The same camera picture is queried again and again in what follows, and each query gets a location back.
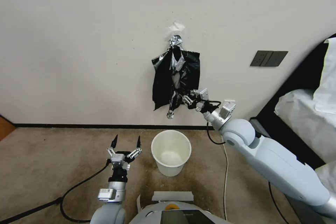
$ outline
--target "display screen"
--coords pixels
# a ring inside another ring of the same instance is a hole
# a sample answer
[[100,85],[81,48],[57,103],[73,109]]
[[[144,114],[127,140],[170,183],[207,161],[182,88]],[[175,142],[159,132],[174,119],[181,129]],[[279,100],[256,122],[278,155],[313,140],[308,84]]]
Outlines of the display screen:
[[161,224],[214,224],[199,210],[162,211]]

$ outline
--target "trash bag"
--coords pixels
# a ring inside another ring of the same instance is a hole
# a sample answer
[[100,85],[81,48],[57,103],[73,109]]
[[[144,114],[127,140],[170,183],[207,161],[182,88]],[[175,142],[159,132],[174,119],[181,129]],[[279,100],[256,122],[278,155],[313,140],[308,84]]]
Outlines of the trash bag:
[[174,117],[174,110],[182,103],[182,97],[193,89],[198,89],[200,82],[200,54],[185,51],[182,39],[174,35],[168,50],[152,59],[155,69],[153,83],[153,101],[155,109],[169,104],[167,117]]

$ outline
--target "beige carpet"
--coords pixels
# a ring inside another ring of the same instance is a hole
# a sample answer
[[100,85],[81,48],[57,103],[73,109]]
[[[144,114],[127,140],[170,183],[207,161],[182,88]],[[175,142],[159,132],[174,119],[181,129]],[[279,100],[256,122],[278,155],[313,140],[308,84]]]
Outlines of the beige carpet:
[[[70,187],[101,169],[106,148],[119,134],[116,150],[131,151],[141,136],[143,153],[128,173],[126,209],[128,223],[141,205],[151,203],[154,191],[192,191],[194,204],[224,217],[223,189],[226,160],[223,150],[212,144],[205,131],[185,130],[192,146],[190,160],[176,177],[165,177],[151,156],[151,141],[161,130],[19,128],[0,142],[0,220],[27,211],[63,195]],[[211,132],[219,141],[216,132]],[[226,188],[226,209],[232,223],[284,223],[269,195],[267,181],[251,168],[231,146]],[[64,201],[72,218],[90,219],[102,205],[100,188],[107,187],[110,169],[73,190]],[[300,223],[284,195],[274,196],[289,223]],[[70,223],[59,206],[51,206],[15,223]]]

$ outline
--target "white bucket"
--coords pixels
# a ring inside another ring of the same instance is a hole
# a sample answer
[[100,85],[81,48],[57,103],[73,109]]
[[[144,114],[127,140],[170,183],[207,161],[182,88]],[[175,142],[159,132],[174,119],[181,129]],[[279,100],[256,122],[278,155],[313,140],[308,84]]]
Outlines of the white bucket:
[[151,149],[159,171],[168,177],[179,174],[191,155],[189,139],[175,130],[157,134],[152,141]]

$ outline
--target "baseboard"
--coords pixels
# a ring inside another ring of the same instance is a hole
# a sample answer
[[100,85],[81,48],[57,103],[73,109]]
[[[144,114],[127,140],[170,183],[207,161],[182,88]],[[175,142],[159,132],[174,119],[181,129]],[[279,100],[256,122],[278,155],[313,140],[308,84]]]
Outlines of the baseboard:
[[206,130],[206,126],[187,125],[119,125],[119,124],[14,124],[17,128],[121,128],[150,130]]

